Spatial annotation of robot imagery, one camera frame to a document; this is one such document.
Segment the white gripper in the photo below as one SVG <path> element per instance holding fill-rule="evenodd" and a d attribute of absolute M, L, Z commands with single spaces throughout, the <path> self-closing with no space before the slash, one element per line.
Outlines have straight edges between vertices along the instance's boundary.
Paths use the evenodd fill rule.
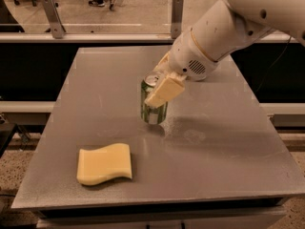
<path fill-rule="evenodd" d="M 197 42 L 193 29 L 180 34 L 167 52 L 154 67 L 154 71 L 167 74 L 170 69 L 185 75 L 189 80 L 200 81 L 205 79 L 218 66 Z M 167 74 L 162 76 L 153 90 L 145 98 L 145 103 L 153 108 L 159 108 L 173 100 L 185 90 L 185 77 Z"/>

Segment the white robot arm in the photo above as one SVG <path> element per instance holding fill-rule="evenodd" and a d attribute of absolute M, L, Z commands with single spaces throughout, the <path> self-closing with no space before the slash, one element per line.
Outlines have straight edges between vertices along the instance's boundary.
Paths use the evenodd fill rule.
<path fill-rule="evenodd" d="M 206 78 L 228 54 L 273 31 L 305 44 L 305 0 L 219 0 L 173 42 L 154 70 L 160 73 L 145 103 L 158 108 Z"/>

